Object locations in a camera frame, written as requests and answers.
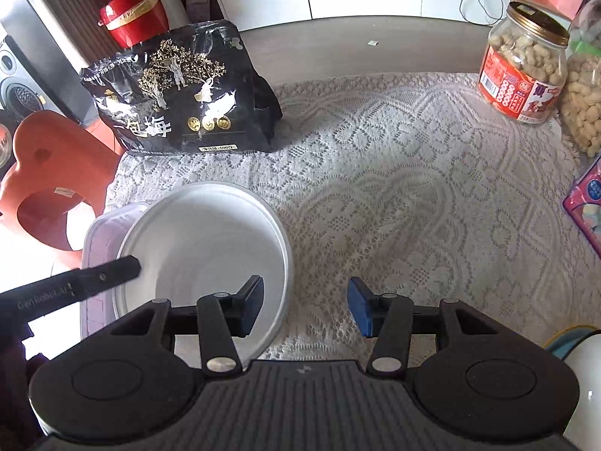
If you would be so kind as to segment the white deep bowl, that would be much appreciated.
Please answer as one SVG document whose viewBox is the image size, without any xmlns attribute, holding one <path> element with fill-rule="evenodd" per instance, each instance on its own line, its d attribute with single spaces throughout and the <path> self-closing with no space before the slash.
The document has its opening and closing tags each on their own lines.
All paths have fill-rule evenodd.
<svg viewBox="0 0 601 451">
<path fill-rule="evenodd" d="M 136 257 L 142 270 L 115 289 L 116 316 L 156 298 L 192 306 L 261 276 L 264 301 L 254 327 L 233 341 L 244 365 L 264 353 L 286 316 L 293 285 L 288 237 L 266 201 L 241 186 L 208 181 L 176 188 L 133 224 L 119 254 Z"/>
</svg>

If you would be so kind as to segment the white rectangular plastic tray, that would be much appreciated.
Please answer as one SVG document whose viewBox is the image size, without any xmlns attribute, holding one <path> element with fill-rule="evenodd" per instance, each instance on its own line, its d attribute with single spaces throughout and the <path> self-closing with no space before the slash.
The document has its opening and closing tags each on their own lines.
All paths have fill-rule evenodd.
<svg viewBox="0 0 601 451">
<path fill-rule="evenodd" d="M 100 215 L 91 225 L 83 243 L 82 268 L 114 261 L 133 224 L 150 208 L 133 203 Z M 115 321 L 113 289 L 80 303 L 80 333 L 85 339 Z"/>
</svg>

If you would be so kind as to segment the white lace tablecloth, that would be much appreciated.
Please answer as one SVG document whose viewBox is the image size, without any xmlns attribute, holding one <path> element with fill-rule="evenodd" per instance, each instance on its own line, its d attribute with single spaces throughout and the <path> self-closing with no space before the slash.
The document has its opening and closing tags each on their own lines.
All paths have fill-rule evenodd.
<svg viewBox="0 0 601 451">
<path fill-rule="evenodd" d="M 458 298 L 536 343 L 600 323 L 600 260 L 562 208 L 581 172 L 559 124 L 497 113 L 475 76 L 385 73 L 278 86 L 270 153 L 125 155 L 106 206 L 222 180 L 281 220 L 295 282 L 269 359 L 365 359 L 350 277 Z"/>
</svg>

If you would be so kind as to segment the orange plastic stool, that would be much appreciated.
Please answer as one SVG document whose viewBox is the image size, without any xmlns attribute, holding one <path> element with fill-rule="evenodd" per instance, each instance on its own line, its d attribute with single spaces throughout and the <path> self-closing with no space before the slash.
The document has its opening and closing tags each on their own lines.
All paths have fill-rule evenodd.
<svg viewBox="0 0 601 451">
<path fill-rule="evenodd" d="M 15 163 L 1 182 L 1 224 L 66 267 L 80 267 L 82 252 L 67 239 L 67 213 L 85 204 L 96 216 L 103 214 L 120 156 L 50 110 L 35 112 L 16 127 L 13 155 Z"/>
</svg>

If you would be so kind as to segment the black speaker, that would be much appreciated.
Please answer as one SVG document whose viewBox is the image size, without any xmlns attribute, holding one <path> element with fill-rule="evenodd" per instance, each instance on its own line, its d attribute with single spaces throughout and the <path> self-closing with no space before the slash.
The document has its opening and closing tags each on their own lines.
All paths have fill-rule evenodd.
<svg viewBox="0 0 601 451">
<path fill-rule="evenodd" d="M 17 56 L 10 36 L 1 42 L 1 108 L 18 121 L 50 106 L 41 86 Z"/>
</svg>

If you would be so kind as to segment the pink marshmallow bag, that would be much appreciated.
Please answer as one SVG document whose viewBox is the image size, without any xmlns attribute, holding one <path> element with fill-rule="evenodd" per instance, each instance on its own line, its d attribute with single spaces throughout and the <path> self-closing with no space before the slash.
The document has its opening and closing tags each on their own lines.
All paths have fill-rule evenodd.
<svg viewBox="0 0 601 451">
<path fill-rule="evenodd" d="M 597 157 L 586 172 L 572 185 L 562 202 L 564 211 L 585 235 L 598 256 L 601 256 L 600 180 L 600 157 Z"/>
</svg>

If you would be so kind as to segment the black plum snack bag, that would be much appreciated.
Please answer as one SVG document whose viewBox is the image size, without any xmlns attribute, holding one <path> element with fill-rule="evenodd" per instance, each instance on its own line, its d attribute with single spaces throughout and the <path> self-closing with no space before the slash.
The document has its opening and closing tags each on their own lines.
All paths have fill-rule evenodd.
<svg viewBox="0 0 601 451">
<path fill-rule="evenodd" d="M 282 111 L 228 20 L 189 24 L 82 69 L 127 152 L 268 152 Z"/>
</svg>

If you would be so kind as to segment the peanut jar red label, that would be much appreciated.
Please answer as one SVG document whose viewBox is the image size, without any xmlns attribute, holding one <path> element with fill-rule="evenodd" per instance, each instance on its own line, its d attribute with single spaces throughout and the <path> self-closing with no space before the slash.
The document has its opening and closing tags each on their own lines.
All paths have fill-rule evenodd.
<svg viewBox="0 0 601 451">
<path fill-rule="evenodd" d="M 549 117 L 568 79 L 568 30 L 538 8 L 518 1 L 490 30 L 478 90 L 494 109 L 529 125 Z"/>
</svg>

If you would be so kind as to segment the large clear peanut jar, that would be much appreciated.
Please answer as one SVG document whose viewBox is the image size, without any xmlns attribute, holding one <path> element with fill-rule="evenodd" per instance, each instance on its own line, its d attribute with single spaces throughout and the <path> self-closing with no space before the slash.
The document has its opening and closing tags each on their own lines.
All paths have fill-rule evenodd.
<svg viewBox="0 0 601 451">
<path fill-rule="evenodd" d="M 572 22 L 568 80 L 558 106 L 565 133 L 588 158 L 600 153 L 600 11 L 600 0 L 590 0 Z"/>
</svg>

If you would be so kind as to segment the red trash bin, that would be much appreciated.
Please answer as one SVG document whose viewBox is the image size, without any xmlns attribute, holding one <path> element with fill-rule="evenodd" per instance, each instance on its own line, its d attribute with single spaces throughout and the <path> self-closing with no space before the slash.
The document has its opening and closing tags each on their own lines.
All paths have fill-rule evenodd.
<svg viewBox="0 0 601 451">
<path fill-rule="evenodd" d="M 161 0 L 99 0 L 99 27 L 104 27 L 123 49 L 133 47 L 169 30 Z"/>
</svg>

